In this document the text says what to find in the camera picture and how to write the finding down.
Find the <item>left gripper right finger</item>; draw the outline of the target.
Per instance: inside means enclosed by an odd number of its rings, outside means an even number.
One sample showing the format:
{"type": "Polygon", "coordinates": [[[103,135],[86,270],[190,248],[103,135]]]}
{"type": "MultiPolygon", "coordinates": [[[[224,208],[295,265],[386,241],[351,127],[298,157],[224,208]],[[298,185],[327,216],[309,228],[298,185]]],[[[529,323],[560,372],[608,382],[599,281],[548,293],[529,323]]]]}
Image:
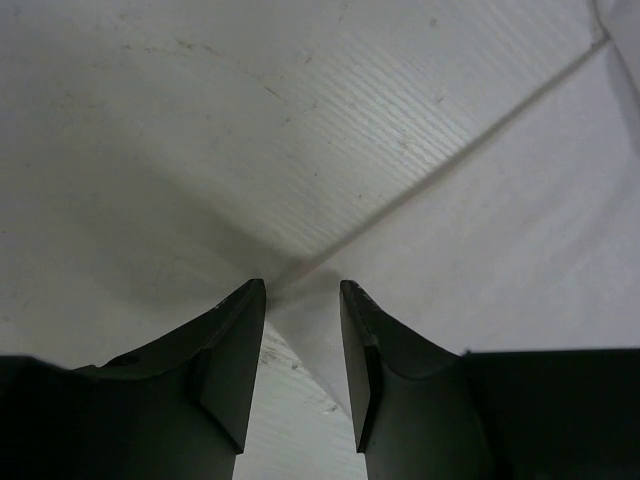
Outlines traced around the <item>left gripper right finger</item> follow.
{"type": "Polygon", "coordinates": [[[357,451],[372,479],[635,479],[637,349],[467,352],[354,281],[340,318],[357,451]]]}

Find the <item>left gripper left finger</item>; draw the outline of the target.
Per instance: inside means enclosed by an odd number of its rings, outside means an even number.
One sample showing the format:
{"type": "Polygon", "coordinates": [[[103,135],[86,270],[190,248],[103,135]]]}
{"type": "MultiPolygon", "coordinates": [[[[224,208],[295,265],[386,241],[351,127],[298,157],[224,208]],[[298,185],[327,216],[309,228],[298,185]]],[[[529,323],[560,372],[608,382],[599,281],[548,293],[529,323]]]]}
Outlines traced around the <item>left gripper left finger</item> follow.
{"type": "Polygon", "coordinates": [[[1,359],[5,479],[229,479],[244,451],[265,284],[103,366],[1,359]]]}

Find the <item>white tank top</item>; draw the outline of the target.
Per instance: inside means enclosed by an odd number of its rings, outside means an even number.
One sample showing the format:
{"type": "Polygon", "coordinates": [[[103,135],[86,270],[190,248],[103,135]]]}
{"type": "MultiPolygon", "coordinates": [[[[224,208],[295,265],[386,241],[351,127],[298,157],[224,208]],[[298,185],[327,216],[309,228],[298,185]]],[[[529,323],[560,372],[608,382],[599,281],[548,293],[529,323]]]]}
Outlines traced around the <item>white tank top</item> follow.
{"type": "Polygon", "coordinates": [[[284,290],[272,322],[347,411],[339,284],[452,351],[639,342],[639,99],[606,44],[284,290]]]}

